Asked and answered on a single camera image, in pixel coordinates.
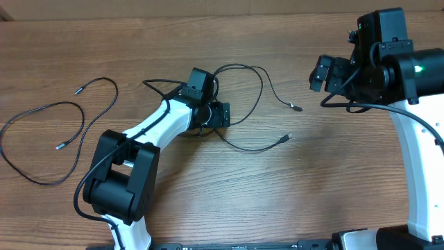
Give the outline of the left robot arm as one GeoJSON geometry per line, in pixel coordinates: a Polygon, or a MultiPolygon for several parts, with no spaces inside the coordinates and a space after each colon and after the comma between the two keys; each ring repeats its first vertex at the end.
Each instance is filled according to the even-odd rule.
{"type": "Polygon", "coordinates": [[[150,248],[144,215],[153,199],[160,153],[185,131],[230,125],[230,105],[216,100],[218,91],[215,74],[193,68],[189,80],[162,94],[159,108],[143,122],[100,136],[74,198],[92,206],[93,220],[108,224],[111,249],[150,248]]]}

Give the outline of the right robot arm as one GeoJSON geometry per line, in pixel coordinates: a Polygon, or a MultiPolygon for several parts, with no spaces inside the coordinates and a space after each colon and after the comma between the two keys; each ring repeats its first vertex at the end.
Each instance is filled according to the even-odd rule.
{"type": "Polygon", "coordinates": [[[415,50],[401,8],[376,10],[350,31],[349,58],[321,55],[309,77],[349,113],[385,110],[399,137],[407,180],[406,224],[334,233],[327,249],[443,248],[443,50],[415,50]]]}

